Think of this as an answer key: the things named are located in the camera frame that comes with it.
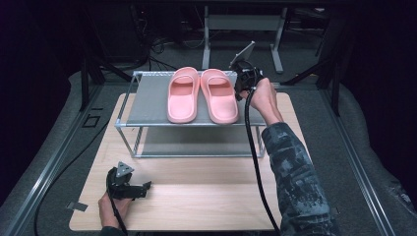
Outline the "person's right hand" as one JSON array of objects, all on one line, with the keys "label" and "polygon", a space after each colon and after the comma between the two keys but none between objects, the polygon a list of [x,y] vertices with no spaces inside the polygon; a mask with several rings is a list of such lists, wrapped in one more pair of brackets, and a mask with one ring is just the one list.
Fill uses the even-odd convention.
[{"label": "person's right hand", "polygon": [[249,95],[252,96],[250,105],[259,111],[268,126],[283,122],[277,107],[276,91],[268,78],[261,79],[253,92],[247,90],[240,92],[240,96],[245,99],[248,99]]}]

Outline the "grey metal stand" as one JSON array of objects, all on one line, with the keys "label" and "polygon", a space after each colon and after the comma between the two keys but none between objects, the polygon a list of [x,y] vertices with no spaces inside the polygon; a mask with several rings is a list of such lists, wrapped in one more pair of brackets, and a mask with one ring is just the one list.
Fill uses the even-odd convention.
[{"label": "grey metal stand", "polygon": [[211,30],[254,30],[254,31],[274,31],[275,40],[270,47],[270,53],[274,68],[278,74],[283,73],[278,48],[280,45],[284,24],[287,15],[287,8],[283,8],[279,15],[216,15],[209,11],[209,6],[205,6],[204,14],[204,54],[202,68],[207,69],[210,62],[210,43],[209,32]]}]

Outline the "aluminium floor rail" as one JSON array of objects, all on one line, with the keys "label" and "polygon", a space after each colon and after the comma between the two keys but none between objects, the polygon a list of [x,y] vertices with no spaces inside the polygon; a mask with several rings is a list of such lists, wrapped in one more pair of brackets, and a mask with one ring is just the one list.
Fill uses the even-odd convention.
[{"label": "aluminium floor rail", "polygon": [[338,117],[332,109],[329,92],[326,90],[320,90],[319,94],[321,95],[329,116],[342,139],[343,145],[347,151],[350,167],[368,206],[369,212],[377,225],[380,235],[396,236],[374,186],[372,185],[360,157],[351,142],[344,125],[342,124],[341,118]]},{"label": "aluminium floor rail", "polygon": [[84,111],[72,90],[46,141],[28,170],[0,207],[0,236],[90,236],[69,223],[108,122],[102,87],[90,95]]}]

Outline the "grey two-tier shoe rack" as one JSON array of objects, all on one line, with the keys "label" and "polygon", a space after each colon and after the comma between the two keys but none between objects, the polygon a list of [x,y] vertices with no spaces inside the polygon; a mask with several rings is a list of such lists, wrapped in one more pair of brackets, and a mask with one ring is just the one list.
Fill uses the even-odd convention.
[{"label": "grey two-tier shoe rack", "polygon": [[243,100],[239,119],[218,125],[209,119],[205,97],[198,97],[197,117],[187,124],[167,119],[170,72],[136,72],[116,118],[119,132],[133,158],[157,157],[263,157],[265,126],[260,113]]}]

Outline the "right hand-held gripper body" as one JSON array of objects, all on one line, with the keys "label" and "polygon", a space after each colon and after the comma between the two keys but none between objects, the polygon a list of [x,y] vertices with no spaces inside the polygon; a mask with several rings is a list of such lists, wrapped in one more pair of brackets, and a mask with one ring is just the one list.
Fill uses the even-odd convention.
[{"label": "right hand-held gripper body", "polygon": [[264,78],[263,72],[249,62],[249,57],[252,54],[255,44],[255,41],[251,41],[230,62],[229,68],[236,73],[234,87],[250,90]]}]

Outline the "pink foam slipper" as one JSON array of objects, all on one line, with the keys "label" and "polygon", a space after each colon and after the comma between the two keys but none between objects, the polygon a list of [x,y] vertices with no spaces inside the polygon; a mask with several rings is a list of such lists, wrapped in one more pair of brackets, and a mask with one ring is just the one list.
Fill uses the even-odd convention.
[{"label": "pink foam slipper", "polygon": [[212,122],[220,125],[235,123],[239,109],[229,77],[218,69],[207,69],[201,74],[201,89],[204,94],[208,115]]},{"label": "pink foam slipper", "polygon": [[193,121],[197,116],[200,76],[196,69],[183,67],[171,77],[167,92],[167,118],[176,124]]}]

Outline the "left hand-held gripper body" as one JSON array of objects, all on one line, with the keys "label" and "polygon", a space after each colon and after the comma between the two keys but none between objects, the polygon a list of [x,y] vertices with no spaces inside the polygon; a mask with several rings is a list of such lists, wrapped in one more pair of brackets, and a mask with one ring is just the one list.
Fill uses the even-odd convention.
[{"label": "left hand-held gripper body", "polygon": [[106,176],[106,188],[113,199],[133,199],[134,191],[145,190],[142,186],[131,186],[130,180],[134,169],[126,163],[119,161],[112,167]]}]

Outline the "person's left hand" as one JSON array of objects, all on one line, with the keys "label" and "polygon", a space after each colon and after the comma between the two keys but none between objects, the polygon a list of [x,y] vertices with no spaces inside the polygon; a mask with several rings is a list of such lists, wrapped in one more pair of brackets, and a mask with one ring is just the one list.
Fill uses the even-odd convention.
[{"label": "person's left hand", "polygon": [[131,199],[110,199],[107,193],[98,200],[99,217],[103,227],[110,226],[120,229],[120,223],[115,216],[114,210],[117,209],[122,220],[125,219]]}]

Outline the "black frame leg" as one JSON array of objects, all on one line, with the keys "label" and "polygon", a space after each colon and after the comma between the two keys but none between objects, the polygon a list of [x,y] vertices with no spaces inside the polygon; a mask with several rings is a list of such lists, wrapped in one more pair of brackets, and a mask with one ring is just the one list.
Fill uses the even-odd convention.
[{"label": "black frame leg", "polygon": [[109,70],[111,73],[127,82],[131,81],[129,75],[105,60],[96,56],[85,57],[81,63],[81,111],[84,111],[89,105],[89,81],[93,81],[97,85],[103,85],[105,82],[104,75],[101,72],[102,68]]},{"label": "black frame leg", "polygon": [[294,78],[281,83],[282,86],[294,86],[297,83],[303,81],[312,74],[318,71],[324,70],[324,73],[316,81],[316,87],[318,89],[330,88],[330,108],[333,113],[339,115],[339,89],[341,79],[341,66],[335,61],[334,58],[329,57],[324,59],[306,71],[297,74]]}]

